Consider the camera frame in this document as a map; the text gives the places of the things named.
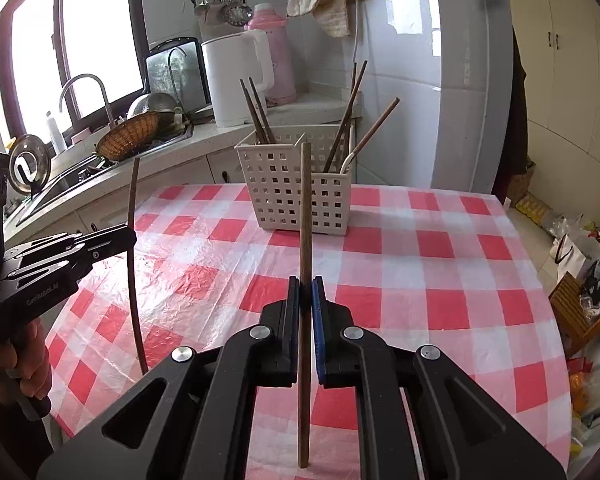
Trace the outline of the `person's left hand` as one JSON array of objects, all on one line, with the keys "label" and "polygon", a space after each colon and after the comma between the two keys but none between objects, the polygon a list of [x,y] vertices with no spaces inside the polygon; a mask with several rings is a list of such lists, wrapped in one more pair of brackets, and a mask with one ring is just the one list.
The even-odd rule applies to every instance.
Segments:
[{"label": "person's left hand", "polygon": [[28,398],[43,399],[52,386],[50,352],[45,345],[45,332],[39,318],[24,326],[10,341],[0,342],[0,403],[16,400],[8,390],[6,372],[15,370],[19,388]]}]

